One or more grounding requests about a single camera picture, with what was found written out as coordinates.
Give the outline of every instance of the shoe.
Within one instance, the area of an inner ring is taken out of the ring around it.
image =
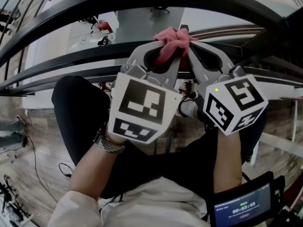
[[[109,82],[102,82],[102,83],[99,83],[98,84],[99,88],[105,92],[107,94],[107,96],[109,97],[110,99],[110,103],[112,103],[112,88],[111,88],[111,83]]]
[[[26,126],[25,121],[21,118],[20,115],[17,115],[16,118],[19,119],[24,124],[24,126]]]
[[[27,145],[27,142],[28,142],[27,136],[26,136],[26,134],[24,134],[24,139],[23,139],[23,142],[22,142],[22,147],[23,148]]]
[[[194,101],[196,98],[196,93],[194,92],[194,80],[182,80],[182,84],[179,87],[179,93],[183,95],[182,100],[175,112],[175,115],[182,118],[187,118],[188,116],[181,112],[181,104],[183,102]]]

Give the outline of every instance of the pink towel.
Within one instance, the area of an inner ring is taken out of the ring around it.
[[[154,36],[154,39],[166,42],[166,45],[162,48],[158,58],[155,60],[155,65],[158,66],[167,62],[177,48],[181,48],[183,51],[182,56],[185,56],[188,53],[189,41],[198,40],[190,37],[186,28],[177,30],[173,27],[163,30]]]

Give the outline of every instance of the wooden floor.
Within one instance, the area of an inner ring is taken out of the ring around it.
[[[26,0],[20,9],[21,13],[30,0]],[[41,0],[35,0],[26,16],[26,21],[31,20]],[[18,67],[19,54],[14,56],[10,62],[9,77],[14,74]],[[4,68],[0,69],[0,82],[4,78]],[[0,97],[0,119],[14,119],[15,115],[23,116],[27,123],[27,133],[33,140],[36,148],[37,172],[41,181],[51,194],[59,200],[68,190],[69,181],[59,170],[59,163],[66,163],[74,168],[64,142],[62,140],[53,110],[31,110],[28,115],[22,109],[21,98]],[[303,104],[299,102],[299,117],[303,117]],[[293,107],[290,102],[272,101],[268,107],[268,122],[265,132],[291,138]],[[179,151],[190,142],[198,139],[204,134],[204,126],[201,122],[186,118],[176,118],[173,121],[176,136],[172,142],[171,152]],[[303,130],[298,128],[297,142],[303,141]],[[163,153],[166,137],[162,136],[157,141],[157,153]],[[147,154],[153,154],[154,144],[139,146]],[[0,160],[5,159],[7,154],[0,154]],[[34,222],[45,227],[53,212],[56,202],[41,186],[35,173],[35,158],[33,146],[29,142],[27,147],[15,152],[18,157],[13,164],[7,163],[0,167],[0,181],[3,175],[11,177],[11,183],[20,195],[20,201],[24,208],[31,214],[35,214]],[[255,165],[244,164],[243,171],[250,177],[255,178],[267,171],[273,171],[275,177],[284,175],[286,187],[289,187],[296,177],[301,173],[303,159],[295,157],[279,149],[264,144],[259,146]]]

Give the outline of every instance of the black pants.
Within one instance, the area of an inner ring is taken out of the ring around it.
[[[54,88],[52,101],[63,140],[71,159],[81,160],[93,144],[102,122],[108,121],[108,96],[81,77],[64,77]],[[263,113],[255,124],[240,131],[241,154],[251,156],[264,129]],[[117,156],[101,195],[111,198],[164,176],[201,197],[213,191],[218,129],[208,131],[182,152],[148,156],[131,142]]]
[[[7,23],[8,19],[9,19],[9,15],[7,15],[7,14],[0,14],[0,21],[1,22]],[[3,32],[3,30],[4,30],[4,26],[0,25],[0,31]]]

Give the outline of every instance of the white sleeve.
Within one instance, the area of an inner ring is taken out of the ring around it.
[[[79,192],[69,191],[59,201],[48,227],[100,227],[97,202]]]

